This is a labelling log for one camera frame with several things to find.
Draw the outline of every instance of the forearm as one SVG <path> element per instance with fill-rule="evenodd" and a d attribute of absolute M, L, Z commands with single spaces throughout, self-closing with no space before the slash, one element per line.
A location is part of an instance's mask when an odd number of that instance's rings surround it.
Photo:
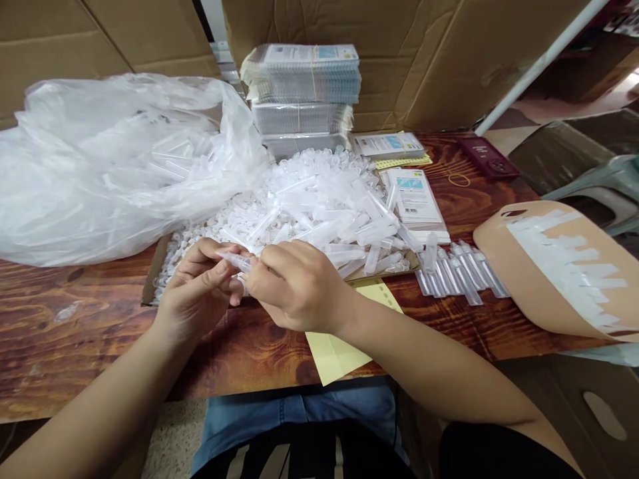
<path fill-rule="evenodd" d="M 149 329 L 2 466 L 2 477 L 88 478 L 112 472 L 140 426 L 166 398 L 193 344 Z"/>
<path fill-rule="evenodd" d="M 543 417 L 490 363 L 434 329 L 360 295 L 347 314 L 337 336 L 377 361 L 438 417 L 503 425 Z"/>

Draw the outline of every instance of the person's right hand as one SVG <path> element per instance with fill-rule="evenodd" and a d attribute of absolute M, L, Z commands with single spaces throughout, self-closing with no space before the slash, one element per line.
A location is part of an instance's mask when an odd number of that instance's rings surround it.
<path fill-rule="evenodd" d="M 269 245 L 251 262 L 248 291 L 278 326 L 334 334 L 347 320 L 357 293 L 314 246 L 297 239 Z"/>

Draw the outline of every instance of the black shirt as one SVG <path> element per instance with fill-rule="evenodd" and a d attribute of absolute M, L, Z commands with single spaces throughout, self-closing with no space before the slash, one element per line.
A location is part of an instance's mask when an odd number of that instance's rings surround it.
<path fill-rule="evenodd" d="M 450 424 L 439 448 L 441 479 L 580 479 L 563 459 L 511 429 Z M 414 478 L 393 448 L 351 420 L 285 423 L 205 464 L 204 478 Z"/>

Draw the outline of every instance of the hand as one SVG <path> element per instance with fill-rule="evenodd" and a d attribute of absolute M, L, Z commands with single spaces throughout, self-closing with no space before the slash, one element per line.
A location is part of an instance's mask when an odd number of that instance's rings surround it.
<path fill-rule="evenodd" d="M 294 240 L 266 246 L 251 263 L 246 286 L 278 326 L 331 334 L 341 329 L 357 293 L 320 250 Z"/>
<path fill-rule="evenodd" d="M 217 256 L 218 251 L 253 256 L 239 245 L 210 238 L 188 250 L 160 298 L 154 323 L 172 340 L 199 340 L 221 320 L 229 303 L 240 304 L 244 286 L 231 278 L 240 270 Z"/>

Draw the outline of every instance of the paper sheet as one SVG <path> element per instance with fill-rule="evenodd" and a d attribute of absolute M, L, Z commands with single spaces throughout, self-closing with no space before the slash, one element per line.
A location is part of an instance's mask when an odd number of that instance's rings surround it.
<path fill-rule="evenodd" d="M 381 279 L 360 279 L 351 283 L 358 293 L 402 312 L 397 300 Z M 368 363 L 371 358 L 333 335 L 306 333 L 322 386 L 343 378 Z"/>

